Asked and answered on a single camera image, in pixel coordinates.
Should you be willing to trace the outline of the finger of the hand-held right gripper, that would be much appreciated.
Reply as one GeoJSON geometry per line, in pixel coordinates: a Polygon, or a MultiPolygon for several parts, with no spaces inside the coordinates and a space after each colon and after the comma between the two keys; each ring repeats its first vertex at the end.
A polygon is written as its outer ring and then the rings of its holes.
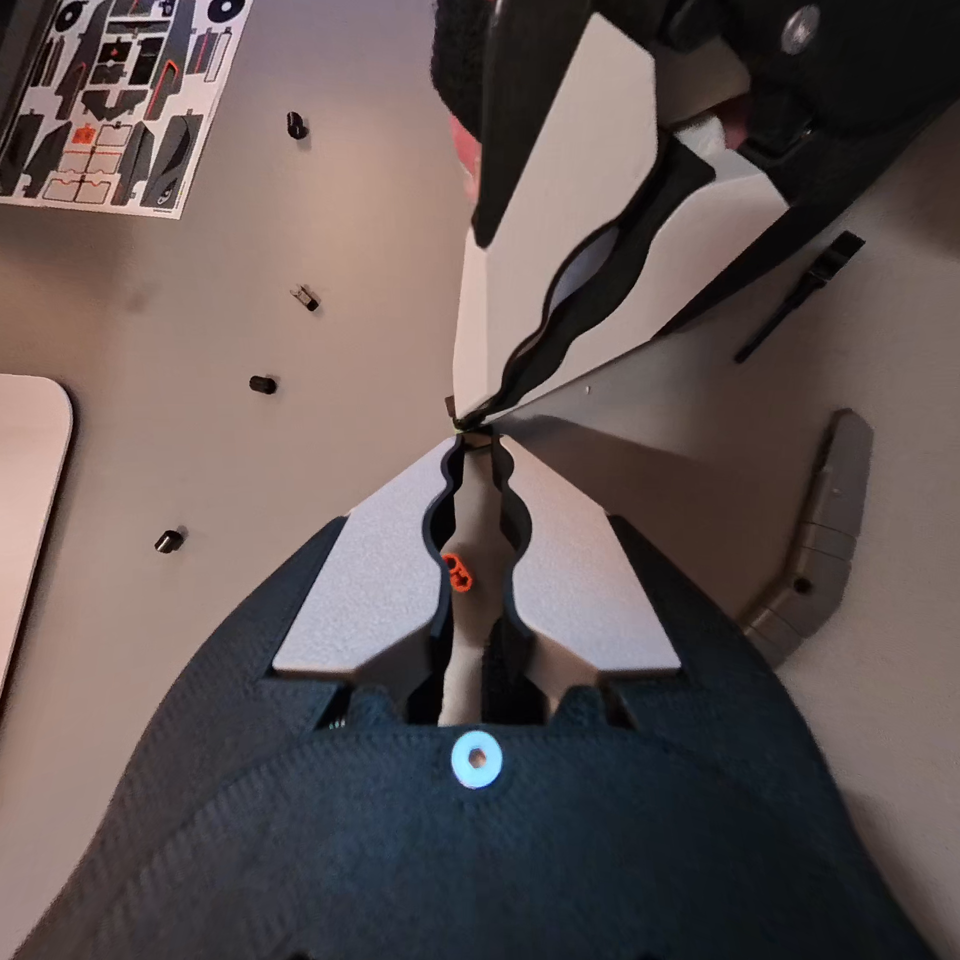
{"type": "Polygon", "coordinates": [[[786,213],[782,194],[727,133],[705,112],[658,135],[651,173],[566,261],[544,326],[508,363],[485,421],[651,343],[786,213]]]}
{"type": "Polygon", "coordinates": [[[455,418],[483,419],[508,363],[546,323],[567,261],[626,210],[658,152],[654,57],[601,13],[586,20],[490,240],[464,248],[455,418]]]}

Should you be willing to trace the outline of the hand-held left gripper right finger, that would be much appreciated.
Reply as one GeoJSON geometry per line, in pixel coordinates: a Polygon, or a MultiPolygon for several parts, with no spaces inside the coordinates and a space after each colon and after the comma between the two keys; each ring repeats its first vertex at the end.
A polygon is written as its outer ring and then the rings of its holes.
{"type": "Polygon", "coordinates": [[[611,517],[515,439],[495,438],[511,679],[538,690],[675,674],[681,667],[611,517]]]}

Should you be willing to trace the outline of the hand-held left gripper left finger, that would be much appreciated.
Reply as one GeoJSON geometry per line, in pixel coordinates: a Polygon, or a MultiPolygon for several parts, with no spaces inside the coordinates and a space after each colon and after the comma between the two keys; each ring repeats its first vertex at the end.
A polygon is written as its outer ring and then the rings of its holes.
{"type": "Polygon", "coordinates": [[[450,582],[430,533],[459,487],[447,438],[357,504],[273,657],[282,676],[424,682],[450,582]]]}

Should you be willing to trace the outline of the black lego axle with connector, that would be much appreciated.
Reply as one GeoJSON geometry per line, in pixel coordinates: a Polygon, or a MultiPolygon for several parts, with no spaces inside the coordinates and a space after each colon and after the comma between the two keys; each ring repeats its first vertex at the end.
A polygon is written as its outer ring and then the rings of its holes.
{"type": "Polygon", "coordinates": [[[845,230],[819,252],[797,283],[777,306],[773,315],[767,318],[733,355],[732,361],[742,365],[748,361],[772,336],[774,331],[811,296],[824,289],[836,275],[864,247],[865,240],[852,231],[845,230]]]}

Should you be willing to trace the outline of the grey curved lego panel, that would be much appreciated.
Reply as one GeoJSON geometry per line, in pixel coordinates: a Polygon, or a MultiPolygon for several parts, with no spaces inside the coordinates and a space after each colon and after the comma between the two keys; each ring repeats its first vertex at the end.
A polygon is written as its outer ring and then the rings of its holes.
{"type": "Polygon", "coordinates": [[[852,409],[824,430],[781,569],[739,618],[766,663],[784,664],[839,609],[868,495],[874,430],[852,409]]]}

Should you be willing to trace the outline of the lego sticker sheet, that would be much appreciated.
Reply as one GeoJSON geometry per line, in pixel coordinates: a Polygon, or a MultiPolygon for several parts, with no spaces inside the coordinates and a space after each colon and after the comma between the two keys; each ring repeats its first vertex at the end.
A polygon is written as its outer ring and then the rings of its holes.
{"type": "Polygon", "coordinates": [[[178,221],[252,6],[2,2],[2,205],[178,221]]]}

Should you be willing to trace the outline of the person's right hand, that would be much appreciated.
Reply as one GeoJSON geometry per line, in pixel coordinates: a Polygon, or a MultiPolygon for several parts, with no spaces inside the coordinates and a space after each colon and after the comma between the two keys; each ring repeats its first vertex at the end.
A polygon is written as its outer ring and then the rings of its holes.
{"type": "Polygon", "coordinates": [[[449,115],[449,126],[453,146],[462,168],[466,196],[470,203],[476,206],[481,184],[481,145],[453,113],[449,115]]]}

